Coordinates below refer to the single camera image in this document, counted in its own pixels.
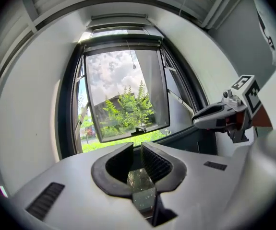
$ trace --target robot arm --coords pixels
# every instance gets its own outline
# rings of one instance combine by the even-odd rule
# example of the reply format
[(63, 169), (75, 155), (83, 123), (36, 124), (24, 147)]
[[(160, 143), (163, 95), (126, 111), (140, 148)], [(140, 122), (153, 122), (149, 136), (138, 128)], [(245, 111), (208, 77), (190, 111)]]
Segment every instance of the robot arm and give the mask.
[(259, 90), (253, 75), (242, 75), (230, 89), (223, 91), (220, 102), (192, 117), (193, 125), (199, 129), (227, 132), (234, 143), (248, 141), (244, 132), (252, 127), (252, 119), (262, 106), (257, 96)]

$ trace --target lawn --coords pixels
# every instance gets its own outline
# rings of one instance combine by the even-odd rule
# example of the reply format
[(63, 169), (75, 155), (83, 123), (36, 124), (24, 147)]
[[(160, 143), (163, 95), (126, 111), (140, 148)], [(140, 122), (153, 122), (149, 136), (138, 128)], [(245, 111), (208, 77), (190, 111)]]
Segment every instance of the lawn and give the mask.
[(144, 135), (130, 137), (122, 140), (115, 140), (115, 141), (105, 142), (105, 143), (100, 143), (99, 141), (97, 141), (97, 142), (92, 142), (91, 144), (83, 144), (82, 150), (83, 152), (89, 152), (106, 146), (116, 145), (116, 144), (130, 142), (130, 141), (133, 142), (133, 146), (135, 147), (135, 146), (139, 146), (143, 141), (154, 141), (154, 140), (163, 138), (165, 136), (166, 135), (162, 134), (159, 130), (157, 130)]

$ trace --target ceiling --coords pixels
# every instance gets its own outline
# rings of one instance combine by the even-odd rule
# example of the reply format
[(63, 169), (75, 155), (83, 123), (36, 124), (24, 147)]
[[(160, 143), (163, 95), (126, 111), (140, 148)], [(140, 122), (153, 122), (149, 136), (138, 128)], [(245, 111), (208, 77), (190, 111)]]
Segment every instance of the ceiling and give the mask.
[[(14, 50), (49, 22), (81, 6), (89, 6), (90, 0), (11, 0), (0, 14), (0, 70), (9, 63)], [(149, 0), (182, 12), (199, 27), (218, 27), (239, 0)]]

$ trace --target cloud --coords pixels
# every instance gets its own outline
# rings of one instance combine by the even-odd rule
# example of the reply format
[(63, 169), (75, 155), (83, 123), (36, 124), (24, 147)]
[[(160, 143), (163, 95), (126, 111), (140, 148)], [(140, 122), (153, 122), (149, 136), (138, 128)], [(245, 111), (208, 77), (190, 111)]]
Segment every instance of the cloud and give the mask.
[(123, 93), (125, 86), (131, 86), (132, 92), (138, 94), (140, 82), (145, 81), (135, 51), (131, 54), (124, 50), (87, 57), (94, 105), (105, 101), (106, 97)]

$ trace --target tree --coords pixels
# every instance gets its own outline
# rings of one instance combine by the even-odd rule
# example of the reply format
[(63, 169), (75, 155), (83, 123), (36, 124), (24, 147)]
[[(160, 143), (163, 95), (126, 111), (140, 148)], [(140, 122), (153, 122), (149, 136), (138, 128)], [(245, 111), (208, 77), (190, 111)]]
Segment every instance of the tree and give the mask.
[(90, 121), (90, 119), (92, 120), (91, 116), (85, 115), (84, 116), (84, 120), (83, 120), (83, 122), (81, 124), (81, 128), (88, 128), (88, 127), (90, 127), (93, 124), (93, 122)]
[(148, 122), (149, 115), (154, 114), (154, 111), (151, 110), (153, 106), (149, 100), (149, 94), (148, 92), (145, 93), (145, 87), (142, 80), (140, 82), (138, 97), (136, 99), (136, 102), (137, 102), (137, 107), (139, 108), (139, 114), (141, 114), (141, 116), (139, 116), (141, 120), (140, 125), (142, 125), (142, 123)]
[(148, 92), (145, 92), (145, 85), (140, 82), (138, 95), (135, 98), (131, 86), (124, 87), (123, 94), (120, 94), (118, 103), (120, 108), (106, 98), (106, 107), (103, 108), (108, 114), (108, 123), (110, 125), (102, 128), (103, 135), (123, 134), (135, 127), (141, 126), (142, 123), (149, 122), (149, 117), (154, 114), (152, 104), (149, 100)]

